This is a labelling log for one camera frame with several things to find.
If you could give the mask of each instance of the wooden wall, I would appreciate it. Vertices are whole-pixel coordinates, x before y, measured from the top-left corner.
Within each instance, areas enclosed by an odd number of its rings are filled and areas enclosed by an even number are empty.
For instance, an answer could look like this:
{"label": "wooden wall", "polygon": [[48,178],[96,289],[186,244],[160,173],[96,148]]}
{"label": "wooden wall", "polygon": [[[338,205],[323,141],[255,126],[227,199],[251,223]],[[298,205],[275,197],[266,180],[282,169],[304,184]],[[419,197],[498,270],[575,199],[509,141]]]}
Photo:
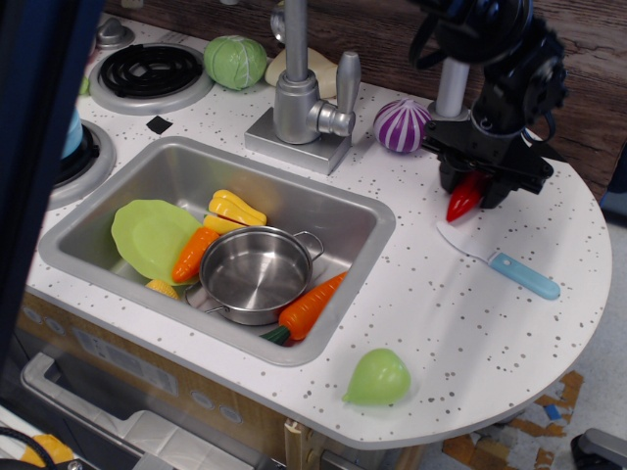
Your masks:
{"label": "wooden wall", "polygon": [[[211,40],[241,34],[261,42],[270,57],[281,49],[269,27],[274,0],[145,0],[126,10],[108,0],[106,11],[121,17]],[[600,198],[627,141],[627,15],[614,0],[537,0],[536,14],[555,29],[566,47],[570,96],[555,111],[552,145]],[[413,70],[410,43],[424,16],[408,0],[310,0],[309,45],[337,62],[345,50],[362,59],[362,80],[435,99],[440,68]],[[471,69],[466,105],[478,96],[480,68]]]}

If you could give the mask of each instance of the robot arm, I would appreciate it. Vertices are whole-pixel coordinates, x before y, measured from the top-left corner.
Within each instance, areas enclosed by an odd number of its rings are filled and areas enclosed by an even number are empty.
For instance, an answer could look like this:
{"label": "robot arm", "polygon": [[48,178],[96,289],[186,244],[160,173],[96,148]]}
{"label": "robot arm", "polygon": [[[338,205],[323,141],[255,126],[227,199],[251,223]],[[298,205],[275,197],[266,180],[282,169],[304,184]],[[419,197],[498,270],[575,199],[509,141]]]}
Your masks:
{"label": "robot arm", "polygon": [[[427,126],[423,145],[438,155],[443,188],[453,192],[464,174],[480,170],[491,176],[485,209],[518,188],[539,194],[553,168],[537,144],[553,137],[552,109],[567,95],[564,48],[555,33],[533,15],[532,0],[411,1],[428,16],[410,47],[410,62],[425,69],[451,57],[483,66],[485,76],[468,121]],[[431,34],[440,49],[420,57]],[[537,142],[526,127],[540,117],[550,131]]]}

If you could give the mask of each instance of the toy carrot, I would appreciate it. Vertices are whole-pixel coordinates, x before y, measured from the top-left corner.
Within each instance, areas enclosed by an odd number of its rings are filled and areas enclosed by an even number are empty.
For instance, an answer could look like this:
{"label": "toy carrot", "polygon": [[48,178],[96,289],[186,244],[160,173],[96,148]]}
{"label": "toy carrot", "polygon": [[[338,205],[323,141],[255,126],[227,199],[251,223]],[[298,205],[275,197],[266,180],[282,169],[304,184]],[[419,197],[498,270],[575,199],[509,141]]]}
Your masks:
{"label": "toy carrot", "polygon": [[196,230],[178,256],[172,269],[172,280],[181,283],[198,274],[203,254],[218,237],[217,232],[205,226]]}
{"label": "toy carrot", "polygon": [[343,272],[332,277],[284,308],[278,317],[279,326],[262,335],[262,338],[278,345],[288,338],[295,341],[305,339],[345,276],[346,272]]}

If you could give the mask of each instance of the oven handle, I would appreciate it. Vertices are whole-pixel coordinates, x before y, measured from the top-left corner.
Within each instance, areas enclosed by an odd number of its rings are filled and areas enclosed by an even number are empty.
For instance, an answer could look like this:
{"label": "oven handle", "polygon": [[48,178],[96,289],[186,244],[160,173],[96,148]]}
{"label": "oven handle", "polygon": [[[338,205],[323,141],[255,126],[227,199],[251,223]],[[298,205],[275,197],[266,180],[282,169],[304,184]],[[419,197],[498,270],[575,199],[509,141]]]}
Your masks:
{"label": "oven handle", "polygon": [[138,458],[152,454],[179,470],[185,470],[186,466],[215,468],[212,464],[236,470],[253,469],[152,411],[136,411],[128,419],[118,419],[49,380],[47,374],[59,377],[61,371],[52,357],[38,352],[22,371],[22,385],[55,409]]}

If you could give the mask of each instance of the faucet handle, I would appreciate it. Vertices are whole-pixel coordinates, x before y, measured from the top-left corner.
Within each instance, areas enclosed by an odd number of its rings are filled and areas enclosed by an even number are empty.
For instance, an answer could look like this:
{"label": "faucet handle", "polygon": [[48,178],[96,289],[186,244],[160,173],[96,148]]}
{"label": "faucet handle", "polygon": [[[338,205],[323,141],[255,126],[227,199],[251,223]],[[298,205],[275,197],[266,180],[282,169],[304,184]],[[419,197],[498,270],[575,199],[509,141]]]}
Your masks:
{"label": "faucet handle", "polygon": [[362,63],[357,52],[346,51],[342,54],[337,67],[337,111],[343,115],[353,112],[362,82]]}
{"label": "faucet handle", "polygon": [[362,82],[362,65],[357,52],[342,55],[335,81],[337,106],[318,100],[307,114],[307,126],[324,134],[348,137],[353,133],[357,120],[353,108]]}

